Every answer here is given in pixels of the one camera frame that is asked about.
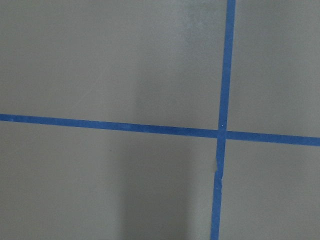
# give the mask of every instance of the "blue painter's tape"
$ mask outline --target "blue painter's tape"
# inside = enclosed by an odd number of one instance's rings
[[[90,128],[90,129],[118,130],[118,131],[139,132],[139,133],[168,134],[168,135],[191,136],[191,137],[202,137],[202,138],[217,138],[217,132],[218,132],[217,130],[199,129],[199,128],[155,126],[155,125],[143,125],[143,124],[133,124],[133,123],[89,121],[89,120],[76,120],[76,119],[54,118],[54,117],[43,117],[43,116],[11,115],[11,114],[0,114],[0,121]]]
[[[211,215],[211,240],[219,239],[220,213],[222,201],[222,178],[227,138],[228,107],[232,64],[232,48],[234,39],[236,0],[228,0],[226,6],[224,51],[222,64],[222,80],[220,92],[219,122],[216,143],[217,170],[214,174],[213,204]]]
[[[320,137],[310,137],[310,136],[290,136],[290,135],[278,135],[278,134],[267,134],[267,133],[227,131],[226,137],[227,139],[232,139],[232,140],[242,140],[242,141],[252,141],[252,142],[320,146]]]
[[[42,117],[42,116],[0,114],[0,121],[27,123],[27,124],[56,125],[56,126],[89,128],[89,129],[118,130],[118,131],[128,131],[128,132],[138,132],[138,133],[167,134],[167,135],[190,136],[190,137],[201,137],[201,138],[211,138],[211,139],[216,139],[218,137],[218,131],[213,129],[187,128],[187,127],[175,127],[175,126],[156,126],[156,125],[143,125],[143,124],[108,122],[108,121],[90,121],[90,120],[77,120],[77,119],[67,119],[67,118]],[[242,131],[226,131],[226,139],[250,141],[250,142],[320,146],[320,137],[310,137],[310,136],[290,136],[290,135],[278,135],[278,134],[242,132]]]

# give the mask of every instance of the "gray surface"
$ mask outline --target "gray surface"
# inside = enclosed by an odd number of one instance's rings
[[[315,240],[320,148],[229,140],[220,240]]]
[[[228,129],[320,137],[320,1],[238,0]]]
[[[0,9],[1,113],[217,128],[225,0]]]
[[[0,122],[0,239],[209,239],[216,140]]]

